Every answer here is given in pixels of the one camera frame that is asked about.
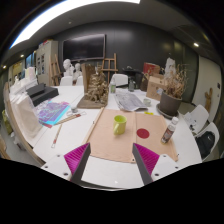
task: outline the black screen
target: black screen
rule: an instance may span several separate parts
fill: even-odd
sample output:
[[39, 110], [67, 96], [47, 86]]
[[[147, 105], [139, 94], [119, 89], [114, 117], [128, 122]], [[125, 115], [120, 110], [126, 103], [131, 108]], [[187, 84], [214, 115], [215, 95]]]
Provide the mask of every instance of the black screen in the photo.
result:
[[63, 60], [79, 61], [104, 58], [105, 35], [96, 34], [66, 40], [63, 43]]

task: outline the black wall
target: black wall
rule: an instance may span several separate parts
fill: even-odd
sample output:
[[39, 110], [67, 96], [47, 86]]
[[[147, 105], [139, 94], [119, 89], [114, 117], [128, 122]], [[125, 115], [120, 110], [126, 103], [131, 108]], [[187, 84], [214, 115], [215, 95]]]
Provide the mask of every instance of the black wall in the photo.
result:
[[165, 67], [169, 53], [173, 54], [172, 36], [160, 29], [131, 22], [97, 22], [77, 26], [54, 36], [59, 41], [59, 63], [63, 68], [63, 41], [70, 38], [91, 34], [106, 34], [105, 57], [113, 58], [117, 54], [117, 68], [128, 65], [142, 70], [144, 62], [150, 62]]
[[[77, 26], [53, 36], [54, 40], [59, 41], [58, 58], [61, 71], [64, 71], [63, 41], [98, 33], [106, 34], [105, 57], [113, 58], [114, 53], [117, 54], [118, 73], [123, 73], [122, 68], [127, 66], [142, 71], [144, 62], [157, 64], [165, 68], [169, 56], [176, 61], [176, 64], [189, 63], [189, 70], [191, 70], [189, 72], [189, 86], [183, 95], [183, 101], [192, 101], [197, 81], [198, 55], [192, 49], [174, 39], [168, 32], [141, 23], [96, 22]], [[95, 66], [97, 62], [102, 64], [102, 60], [88, 61]]]

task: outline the green cup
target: green cup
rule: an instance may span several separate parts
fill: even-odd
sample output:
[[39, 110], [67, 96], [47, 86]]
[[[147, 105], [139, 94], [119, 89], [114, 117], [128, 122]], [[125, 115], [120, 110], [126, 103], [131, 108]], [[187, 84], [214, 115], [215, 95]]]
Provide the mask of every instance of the green cup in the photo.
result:
[[114, 117], [114, 135], [121, 135], [125, 132], [127, 118], [122, 115]]

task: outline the figurine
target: figurine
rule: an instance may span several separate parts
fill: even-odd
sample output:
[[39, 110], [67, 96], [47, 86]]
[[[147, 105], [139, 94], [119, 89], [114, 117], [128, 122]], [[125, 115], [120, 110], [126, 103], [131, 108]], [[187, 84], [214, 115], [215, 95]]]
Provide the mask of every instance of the figurine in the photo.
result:
[[82, 76], [82, 72], [80, 71], [80, 64], [75, 64], [75, 73], [73, 74], [73, 83], [76, 83], [79, 76]]
[[74, 67], [71, 64], [71, 60], [70, 59], [65, 59], [64, 63], [63, 63], [65, 72], [64, 72], [64, 76], [72, 76], [73, 75], [73, 71], [74, 71]]

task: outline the white cabinet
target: white cabinet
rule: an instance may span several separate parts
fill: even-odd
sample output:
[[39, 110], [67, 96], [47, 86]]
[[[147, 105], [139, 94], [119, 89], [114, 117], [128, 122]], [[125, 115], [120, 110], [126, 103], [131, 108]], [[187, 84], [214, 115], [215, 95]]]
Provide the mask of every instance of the white cabinet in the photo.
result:
[[58, 41], [50, 41], [37, 49], [36, 52], [36, 67], [37, 67], [37, 78], [39, 83], [45, 83], [46, 86], [51, 86], [51, 78], [49, 74], [49, 58], [51, 62], [55, 62], [55, 54], [58, 57]]

